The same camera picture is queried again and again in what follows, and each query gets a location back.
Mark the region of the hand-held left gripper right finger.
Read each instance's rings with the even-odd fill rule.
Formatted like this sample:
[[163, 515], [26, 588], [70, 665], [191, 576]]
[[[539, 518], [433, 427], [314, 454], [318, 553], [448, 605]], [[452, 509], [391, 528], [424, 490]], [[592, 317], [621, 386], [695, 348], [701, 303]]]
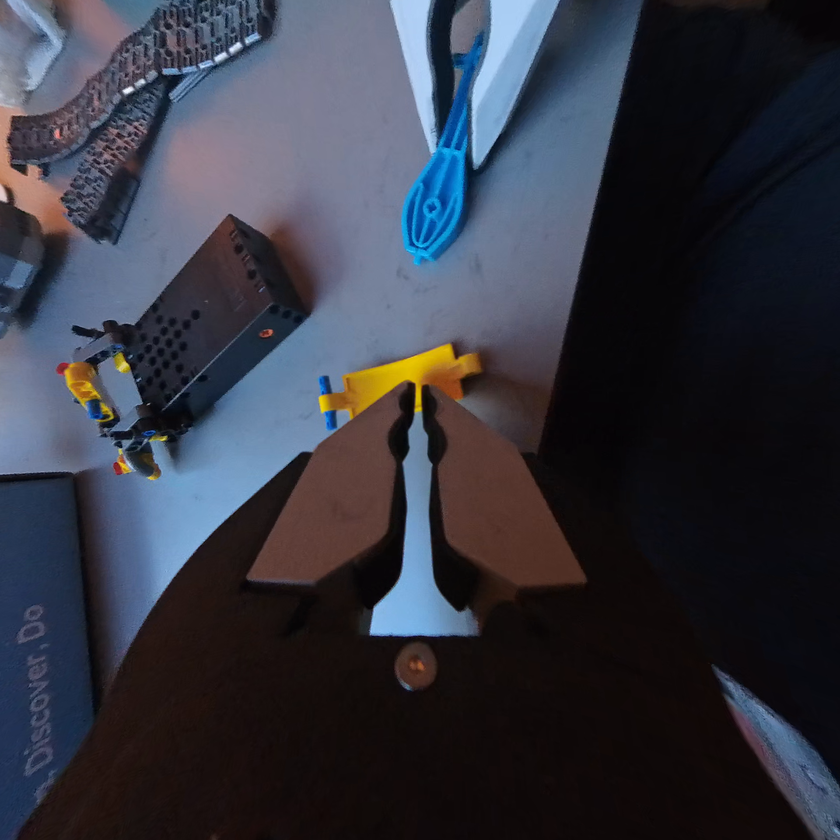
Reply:
[[422, 391], [434, 580], [457, 611], [577, 589], [586, 575], [517, 447], [439, 388]]

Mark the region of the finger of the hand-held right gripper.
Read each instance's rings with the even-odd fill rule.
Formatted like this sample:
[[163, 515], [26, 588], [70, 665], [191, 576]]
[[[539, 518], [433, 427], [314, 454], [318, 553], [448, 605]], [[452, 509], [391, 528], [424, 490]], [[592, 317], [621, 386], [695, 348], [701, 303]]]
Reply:
[[450, 41], [458, 5], [457, 1], [391, 1], [430, 154], [437, 150], [454, 99], [455, 67]]
[[559, 1], [490, 1], [489, 31], [469, 90], [469, 152], [481, 168], [508, 126]]

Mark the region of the person's dark clothed body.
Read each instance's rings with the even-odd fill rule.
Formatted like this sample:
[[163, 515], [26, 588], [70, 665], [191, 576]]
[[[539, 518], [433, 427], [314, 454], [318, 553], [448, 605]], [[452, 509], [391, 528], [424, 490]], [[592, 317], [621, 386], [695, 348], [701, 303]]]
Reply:
[[838, 777], [838, 2], [645, 2], [545, 459]]

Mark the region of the grey desk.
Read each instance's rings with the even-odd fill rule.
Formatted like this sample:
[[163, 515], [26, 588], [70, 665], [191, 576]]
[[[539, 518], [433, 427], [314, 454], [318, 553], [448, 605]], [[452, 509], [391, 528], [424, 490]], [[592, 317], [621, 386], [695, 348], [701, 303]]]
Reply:
[[[539, 445], [640, 2], [568, 2], [462, 235], [415, 266], [400, 218], [427, 146], [388, 2], [281, 2], [272, 38], [172, 108], [115, 246], [68, 225], [63, 161], [2, 183], [56, 250], [2, 339], [2, 472], [77, 475], [94, 679], [104, 690], [172, 576], [216, 526], [326, 436], [318, 378], [455, 343], [465, 404]], [[55, 373], [70, 326], [138, 317], [227, 214], [267, 234], [310, 318], [188, 433], [163, 476], [112, 472]]]

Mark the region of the black perforated brick model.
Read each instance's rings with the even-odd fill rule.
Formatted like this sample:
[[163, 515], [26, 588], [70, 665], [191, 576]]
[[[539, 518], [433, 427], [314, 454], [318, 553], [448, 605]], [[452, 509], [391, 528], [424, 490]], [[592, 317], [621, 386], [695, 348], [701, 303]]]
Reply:
[[179, 441], [309, 316], [270, 238], [233, 214], [133, 322], [71, 327], [57, 365], [113, 447], [113, 472], [161, 477], [155, 445]]

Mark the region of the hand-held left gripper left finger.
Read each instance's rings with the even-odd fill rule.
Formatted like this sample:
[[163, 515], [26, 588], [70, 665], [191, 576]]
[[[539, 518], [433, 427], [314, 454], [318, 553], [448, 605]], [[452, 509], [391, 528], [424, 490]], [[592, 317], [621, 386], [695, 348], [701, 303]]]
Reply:
[[374, 607], [403, 567], [403, 462], [416, 387], [400, 383], [321, 442], [247, 574], [302, 595], [348, 593]]

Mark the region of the yellow scoop piece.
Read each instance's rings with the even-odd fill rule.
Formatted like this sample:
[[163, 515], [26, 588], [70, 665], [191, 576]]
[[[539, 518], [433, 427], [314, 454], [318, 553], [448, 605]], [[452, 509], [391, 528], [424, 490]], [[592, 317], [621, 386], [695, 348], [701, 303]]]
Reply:
[[452, 343], [418, 353], [403, 360], [344, 374], [343, 390], [334, 392], [330, 378], [318, 378], [319, 410], [329, 432], [339, 427], [338, 414], [355, 418], [386, 393], [404, 382], [415, 385], [415, 412], [422, 410], [422, 389], [437, 387], [456, 401], [464, 398], [464, 380], [483, 372], [478, 353], [457, 355]]

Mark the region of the blue brick separator tool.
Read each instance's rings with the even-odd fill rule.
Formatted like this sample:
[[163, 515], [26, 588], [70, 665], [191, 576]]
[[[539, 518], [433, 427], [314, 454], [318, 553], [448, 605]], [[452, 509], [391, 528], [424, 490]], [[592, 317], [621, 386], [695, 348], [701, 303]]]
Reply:
[[406, 196], [402, 236], [415, 265], [436, 261], [457, 239], [466, 221], [466, 197], [473, 171], [469, 105], [487, 30], [480, 30], [469, 52], [453, 55], [460, 70], [455, 96], [436, 151]]

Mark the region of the dark blue cardboard box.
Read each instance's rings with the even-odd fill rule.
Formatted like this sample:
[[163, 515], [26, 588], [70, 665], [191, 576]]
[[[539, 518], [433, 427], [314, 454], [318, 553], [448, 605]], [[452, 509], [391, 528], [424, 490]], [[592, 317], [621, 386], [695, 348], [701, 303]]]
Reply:
[[1, 484], [1, 838], [15, 838], [95, 712], [75, 480]]

